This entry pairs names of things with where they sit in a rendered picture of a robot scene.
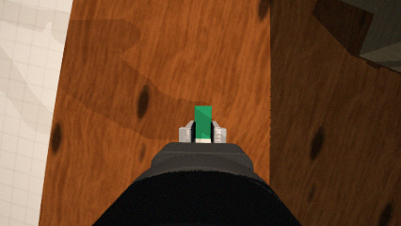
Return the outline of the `dark olive drawer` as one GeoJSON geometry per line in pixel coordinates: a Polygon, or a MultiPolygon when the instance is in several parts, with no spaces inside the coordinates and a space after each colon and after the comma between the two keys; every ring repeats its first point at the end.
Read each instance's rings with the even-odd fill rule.
{"type": "Polygon", "coordinates": [[[364,4],[365,6],[371,7],[372,5],[376,4],[381,0],[354,0],[354,1],[364,4]]]}
{"type": "Polygon", "coordinates": [[[377,8],[359,57],[401,72],[401,0],[377,8]]]}

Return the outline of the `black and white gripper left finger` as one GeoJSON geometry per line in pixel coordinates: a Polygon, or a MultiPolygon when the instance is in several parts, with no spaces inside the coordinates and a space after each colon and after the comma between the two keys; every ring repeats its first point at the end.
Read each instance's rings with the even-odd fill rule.
{"type": "Polygon", "coordinates": [[[186,127],[179,128],[179,142],[194,142],[195,121],[190,121],[186,127]]]}

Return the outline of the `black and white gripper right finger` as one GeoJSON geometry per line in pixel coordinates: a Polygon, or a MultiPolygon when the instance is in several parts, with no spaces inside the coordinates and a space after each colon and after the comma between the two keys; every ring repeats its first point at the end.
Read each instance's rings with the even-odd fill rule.
{"type": "Polygon", "coordinates": [[[226,128],[220,128],[216,121],[211,121],[211,142],[226,143],[226,128]]]}

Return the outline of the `tan wooden chest of drawers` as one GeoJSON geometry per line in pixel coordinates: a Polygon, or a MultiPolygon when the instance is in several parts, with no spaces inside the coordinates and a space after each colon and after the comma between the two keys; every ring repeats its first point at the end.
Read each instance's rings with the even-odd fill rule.
{"type": "Polygon", "coordinates": [[[366,11],[369,11],[369,12],[375,14],[378,7],[380,7],[383,4],[389,2],[390,0],[381,0],[381,1],[377,2],[376,4],[372,5],[371,7],[365,6],[364,4],[361,4],[361,3],[356,2],[354,0],[340,0],[340,1],[343,1],[343,2],[345,2],[347,4],[349,4],[349,5],[352,5],[352,6],[357,7],[357,8],[364,9],[366,11]]]}

